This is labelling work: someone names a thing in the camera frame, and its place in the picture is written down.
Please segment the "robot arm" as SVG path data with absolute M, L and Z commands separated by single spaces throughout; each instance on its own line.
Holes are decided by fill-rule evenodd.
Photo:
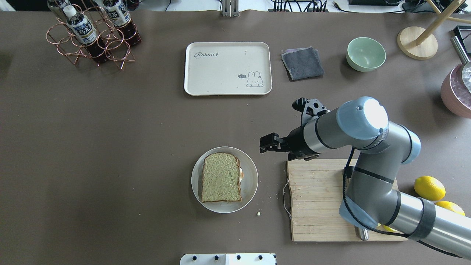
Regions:
M 284 152 L 289 160 L 311 160 L 351 146 L 351 153 L 360 154 L 355 166 L 346 163 L 343 173 L 339 213 L 347 222 L 374 232 L 378 224 L 387 225 L 396 230 L 391 236 L 470 259 L 470 218 L 394 190 L 400 166 L 418 156 L 421 142 L 407 127 L 390 122 L 378 100 L 360 97 L 331 111 L 317 99 L 299 98 L 292 106 L 301 112 L 300 127 L 286 137 L 261 137 L 261 153 Z

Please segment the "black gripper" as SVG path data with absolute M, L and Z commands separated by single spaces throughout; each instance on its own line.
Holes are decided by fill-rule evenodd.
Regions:
M 301 159 L 310 161 L 320 156 L 306 143 L 304 127 L 298 127 L 291 131 L 288 136 L 279 139 L 278 134 L 275 132 L 261 137 L 259 152 L 265 153 L 268 151 L 287 153 L 288 161 Z

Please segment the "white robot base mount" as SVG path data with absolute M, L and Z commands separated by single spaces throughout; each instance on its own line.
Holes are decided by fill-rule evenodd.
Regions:
M 185 254 L 180 265 L 277 265 L 272 253 Z

